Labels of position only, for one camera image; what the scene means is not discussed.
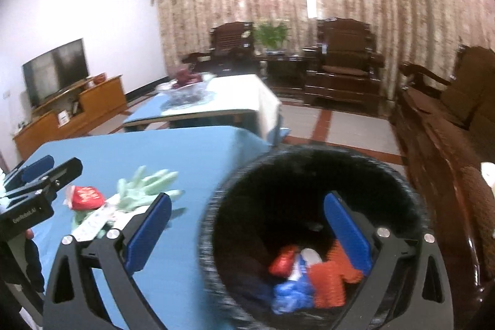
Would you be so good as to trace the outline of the red white paper cup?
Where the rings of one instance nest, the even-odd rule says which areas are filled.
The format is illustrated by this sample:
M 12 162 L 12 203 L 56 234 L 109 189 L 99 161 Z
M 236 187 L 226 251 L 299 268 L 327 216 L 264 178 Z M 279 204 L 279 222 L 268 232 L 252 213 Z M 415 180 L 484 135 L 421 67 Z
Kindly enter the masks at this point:
M 65 205 L 73 211 L 95 210 L 104 203 L 104 196 L 94 187 L 71 185 L 66 190 Z

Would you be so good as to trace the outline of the light green rubber glove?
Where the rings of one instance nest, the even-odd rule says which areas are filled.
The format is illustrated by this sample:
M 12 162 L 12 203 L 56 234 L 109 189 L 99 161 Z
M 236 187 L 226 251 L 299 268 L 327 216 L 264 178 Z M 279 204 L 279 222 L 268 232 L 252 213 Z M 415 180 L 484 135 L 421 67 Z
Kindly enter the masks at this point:
M 150 206 L 160 193 L 168 194 L 172 202 L 184 195 L 184 190 L 171 188 L 179 176 L 177 171 L 162 169 L 149 176 L 145 175 L 145 171 L 146 167 L 141 166 L 135 171 L 131 179 L 120 178 L 118 180 L 117 192 L 115 193 L 120 196 L 118 208 L 131 212 L 141 206 Z M 73 211 L 72 231 L 95 211 L 96 209 Z M 104 234 L 109 228 L 109 225 L 105 225 L 98 236 Z

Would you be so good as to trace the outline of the orange foam fruit net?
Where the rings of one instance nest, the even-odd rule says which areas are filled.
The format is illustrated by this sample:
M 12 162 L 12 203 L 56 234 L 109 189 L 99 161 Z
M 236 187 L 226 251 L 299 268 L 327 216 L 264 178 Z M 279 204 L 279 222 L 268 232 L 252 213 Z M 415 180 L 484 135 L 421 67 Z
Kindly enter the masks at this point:
M 319 309 L 341 307 L 346 304 L 346 291 L 336 262 L 311 265 L 307 271 L 314 288 L 314 305 Z

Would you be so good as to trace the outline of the red plastic bag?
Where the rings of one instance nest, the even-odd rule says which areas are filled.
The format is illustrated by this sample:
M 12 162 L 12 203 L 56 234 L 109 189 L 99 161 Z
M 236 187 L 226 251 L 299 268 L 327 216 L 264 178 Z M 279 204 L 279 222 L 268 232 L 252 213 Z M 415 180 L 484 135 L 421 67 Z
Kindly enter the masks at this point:
M 296 245 L 284 246 L 270 264 L 269 274 L 278 278 L 288 279 L 293 271 L 295 258 L 298 254 L 299 248 Z

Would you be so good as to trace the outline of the blue plastic bag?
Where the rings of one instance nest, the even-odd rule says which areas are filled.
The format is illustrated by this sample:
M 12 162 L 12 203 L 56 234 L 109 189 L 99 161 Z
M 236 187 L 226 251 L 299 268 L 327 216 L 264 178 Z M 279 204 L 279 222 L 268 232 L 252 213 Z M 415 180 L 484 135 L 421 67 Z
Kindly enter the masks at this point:
M 289 279 L 276 285 L 273 289 L 272 312 L 277 315 L 298 310 L 311 309 L 315 306 L 315 289 L 307 274 L 306 261 L 300 255 L 295 260 L 293 272 Z

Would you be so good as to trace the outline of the white tissue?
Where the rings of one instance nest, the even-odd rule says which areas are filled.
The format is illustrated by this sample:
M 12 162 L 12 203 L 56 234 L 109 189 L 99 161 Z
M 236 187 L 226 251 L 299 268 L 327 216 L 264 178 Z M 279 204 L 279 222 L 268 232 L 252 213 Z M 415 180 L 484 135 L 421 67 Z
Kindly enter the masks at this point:
M 149 208 L 148 206 L 141 206 L 134 211 L 126 212 L 118 208 L 119 201 L 120 196 L 118 194 L 107 199 L 104 205 L 91 213 L 71 232 L 71 235 L 78 242 L 84 242 L 95 239 L 105 225 L 109 225 L 110 229 L 123 230 L 134 216 L 145 213 Z

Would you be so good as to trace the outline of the white blue paper cup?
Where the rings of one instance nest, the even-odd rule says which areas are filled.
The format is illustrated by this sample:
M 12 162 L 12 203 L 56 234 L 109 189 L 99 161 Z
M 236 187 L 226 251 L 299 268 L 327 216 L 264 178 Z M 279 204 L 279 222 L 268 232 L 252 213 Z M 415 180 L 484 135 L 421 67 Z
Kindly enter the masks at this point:
M 304 261 L 304 265 L 306 268 L 323 262 L 321 256 L 311 248 L 304 248 L 302 251 L 300 251 L 300 256 Z

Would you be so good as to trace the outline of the wooden tv cabinet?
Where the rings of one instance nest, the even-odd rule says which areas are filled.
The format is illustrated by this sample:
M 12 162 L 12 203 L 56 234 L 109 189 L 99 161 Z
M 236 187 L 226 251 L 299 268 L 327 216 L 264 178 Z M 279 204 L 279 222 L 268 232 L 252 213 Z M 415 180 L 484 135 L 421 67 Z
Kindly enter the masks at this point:
M 13 137 L 23 160 L 46 142 L 85 135 L 126 110 L 120 76 L 89 83 L 83 80 L 33 110 L 32 121 Z

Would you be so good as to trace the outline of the red bowl on cabinet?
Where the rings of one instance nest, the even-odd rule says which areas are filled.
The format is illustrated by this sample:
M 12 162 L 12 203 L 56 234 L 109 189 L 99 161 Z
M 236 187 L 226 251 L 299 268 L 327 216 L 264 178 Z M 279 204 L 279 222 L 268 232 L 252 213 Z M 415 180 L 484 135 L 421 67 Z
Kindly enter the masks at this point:
M 96 75 L 92 78 L 92 82 L 94 85 L 104 83 L 105 81 L 106 81 L 106 74 L 105 73 L 101 73 L 101 74 Z

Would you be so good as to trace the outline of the far blue tablecloth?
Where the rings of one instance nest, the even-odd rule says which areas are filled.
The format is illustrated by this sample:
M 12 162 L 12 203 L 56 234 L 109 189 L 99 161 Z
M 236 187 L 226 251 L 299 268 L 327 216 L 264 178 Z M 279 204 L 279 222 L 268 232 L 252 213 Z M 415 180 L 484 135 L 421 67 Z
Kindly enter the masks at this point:
M 208 92 L 203 100 L 188 104 L 173 106 L 168 102 L 168 97 L 158 94 L 147 101 L 143 106 L 139 107 L 129 118 L 123 123 L 123 127 L 127 131 L 140 130 L 142 127 L 148 126 L 155 122 L 172 122 L 184 119 L 227 116 L 220 113 L 208 112 L 205 104 L 211 96 Z

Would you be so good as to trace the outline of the glass fruit bowl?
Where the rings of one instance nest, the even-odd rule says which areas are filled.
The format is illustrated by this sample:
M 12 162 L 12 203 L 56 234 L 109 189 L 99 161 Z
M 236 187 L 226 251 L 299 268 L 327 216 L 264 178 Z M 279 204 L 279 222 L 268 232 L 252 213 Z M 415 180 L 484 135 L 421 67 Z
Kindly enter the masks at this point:
M 168 97 L 173 106 L 188 105 L 199 102 L 207 94 L 207 86 L 216 76 L 212 73 L 189 73 L 187 78 L 178 81 L 172 79 L 167 83 L 159 84 L 155 90 Z

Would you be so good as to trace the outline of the long wooden sofa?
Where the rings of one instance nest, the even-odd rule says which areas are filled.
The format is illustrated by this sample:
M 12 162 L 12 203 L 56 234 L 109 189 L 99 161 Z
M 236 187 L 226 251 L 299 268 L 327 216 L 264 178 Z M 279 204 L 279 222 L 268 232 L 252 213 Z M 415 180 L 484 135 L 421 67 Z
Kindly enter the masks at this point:
M 456 329 L 494 320 L 494 195 L 482 164 L 494 160 L 494 52 L 462 46 L 443 79 L 405 63 L 391 116 L 409 178 L 427 204 L 450 282 Z

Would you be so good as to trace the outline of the red fruit in bowl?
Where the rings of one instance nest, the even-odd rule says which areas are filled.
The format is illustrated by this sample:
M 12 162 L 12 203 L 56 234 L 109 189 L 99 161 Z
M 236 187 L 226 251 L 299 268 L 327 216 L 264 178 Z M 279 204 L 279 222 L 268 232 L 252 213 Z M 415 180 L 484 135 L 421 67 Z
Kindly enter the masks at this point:
M 190 84 L 203 82 L 201 74 L 193 73 L 188 68 L 183 68 L 176 73 L 173 89 L 179 89 Z

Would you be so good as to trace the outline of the white cloth on table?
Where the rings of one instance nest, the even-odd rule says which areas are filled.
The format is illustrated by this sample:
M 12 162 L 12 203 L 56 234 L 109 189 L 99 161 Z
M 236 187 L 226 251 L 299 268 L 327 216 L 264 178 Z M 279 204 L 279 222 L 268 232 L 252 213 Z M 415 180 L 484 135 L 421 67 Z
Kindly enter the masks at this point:
M 230 75 L 212 79 L 206 87 L 211 96 L 208 112 L 237 116 L 253 113 L 255 133 L 274 145 L 279 140 L 281 101 L 256 75 Z

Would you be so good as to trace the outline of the green potted plant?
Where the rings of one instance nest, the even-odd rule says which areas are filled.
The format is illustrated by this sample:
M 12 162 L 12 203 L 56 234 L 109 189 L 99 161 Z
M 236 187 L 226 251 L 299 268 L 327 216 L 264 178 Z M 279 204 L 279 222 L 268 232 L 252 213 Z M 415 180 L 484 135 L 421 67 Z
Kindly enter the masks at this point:
M 255 22 L 254 43 L 263 52 L 282 52 L 288 38 L 289 27 L 284 19 Z

